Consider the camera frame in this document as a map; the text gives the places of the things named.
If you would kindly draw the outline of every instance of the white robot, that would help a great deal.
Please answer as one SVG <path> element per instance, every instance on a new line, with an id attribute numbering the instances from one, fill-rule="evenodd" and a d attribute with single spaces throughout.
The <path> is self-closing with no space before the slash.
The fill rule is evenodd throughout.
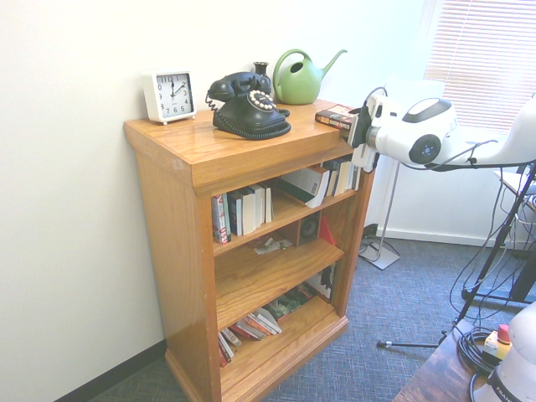
<path id="1" fill-rule="evenodd" d="M 508 326 L 512 347 L 506 358 L 475 391 L 476 402 L 536 400 L 536 302 L 525 307 Z"/>
<path id="2" fill-rule="evenodd" d="M 374 94 L 354 118 L 348 144 L 366 172 L 374 169 L 378 154 L 436 171 L 528 164 L 536 161 L 536 99 L 518 113 L 505 142 L 472 146 L 462 140 L 448 100 L 422 100 L 404 114 L 395 101 Z M 512 347 L 474 392 L 476 402 L 536 402 L 536 303 L 510 322 L 508 332 Z"/>
<path id="3" fill-rule="evenodd" d="M 454 106 L 448 100 L 422 100 L 404 115 L 400 107 L 387 96 L 373 94 L 354 118 L 348 143 L 360 147 L 359 151 L 368 155 L 367 162 L 378 152 L 440 172 L 516 167 L 536 160 L 536 99 L 518 113 L 505 142 L 476 146 L 463 141 Z"/>

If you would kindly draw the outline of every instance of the black rotary telephone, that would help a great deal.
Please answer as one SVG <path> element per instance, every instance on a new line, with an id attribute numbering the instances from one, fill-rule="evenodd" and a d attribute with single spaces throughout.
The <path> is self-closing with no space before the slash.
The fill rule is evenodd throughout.
<path id="1" fill-rule="evenodd" d="M 290 112 L 277 109 L 270 98 L 270 79 L 255 73 L 235 73 L 214 82 L 205 102 L 214 112 L 213 124 L 247 140 L 266 140 L 287 134 Z M 219 110 L 209 100 L 225 102 Z"/>

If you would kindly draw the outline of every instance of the window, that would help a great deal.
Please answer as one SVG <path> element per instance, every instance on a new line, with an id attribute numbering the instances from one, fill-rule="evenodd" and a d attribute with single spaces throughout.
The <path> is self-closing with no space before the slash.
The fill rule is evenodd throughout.
<path id="1" fill-rule="evenodd" d="M 536 1 L 444 0 L 425 78 L 466 131 L 508 134 L 536 92 Z"/>

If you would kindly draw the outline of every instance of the gray carpet floor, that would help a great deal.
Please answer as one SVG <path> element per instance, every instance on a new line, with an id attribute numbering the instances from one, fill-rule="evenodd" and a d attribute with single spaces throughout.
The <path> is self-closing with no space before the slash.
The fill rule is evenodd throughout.
<path id="1" fill-rule="evenodd" d="M 478 248 L 409 240 L 390 243 L 401 258 L 387 270 L 380 271 L 364 260 L 358 261 L 348 303 L 348 330 L 264 402 L 391 401 L 431 355 L 431 349 L 378 349 L 376 341 L 437 342 L 441 331 L 449 330 L 451 321 L 457 317 L 449 304 L 452 284 Z M 502 263 L 508 261 L 506 266 L 501 269 L 502 264 L 499 265 L 484 286 L 490 286 L 499 271 L 497 284 L 515 271 L 520 260 L 509 257 L 508 252 L 502 260 Z M 482 264 L 483 259 L 477 263 L 477 271 Z M 511 281 L 507 281 L 503 288 L 509 289 L 510 285 Z M 452 300 L 458 309 L 463 305 L 461 282 L 453 291 Z M 478 302 L 473 304 L 469 317 L 477 314 L 478 305 Z M 486 302 L 482 306 L 485 317 L 503 305 Z M 482 320 L 482 325 L 495 327 L 508 323 L 522 306 L 508 305 L 495 316 Z M 187 401 L 187 398 L 163 359 L 92 400 L 172 401 Z"/>

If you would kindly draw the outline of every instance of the small speaker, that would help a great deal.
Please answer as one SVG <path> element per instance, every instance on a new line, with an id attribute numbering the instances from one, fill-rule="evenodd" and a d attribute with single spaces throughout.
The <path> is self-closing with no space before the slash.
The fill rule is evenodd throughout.
<path id="1" fill-rule="evenodd" d="M 318 237 L 320 213 L 307 216 L 301 220 L 300 245 L 315 240 Z"/>

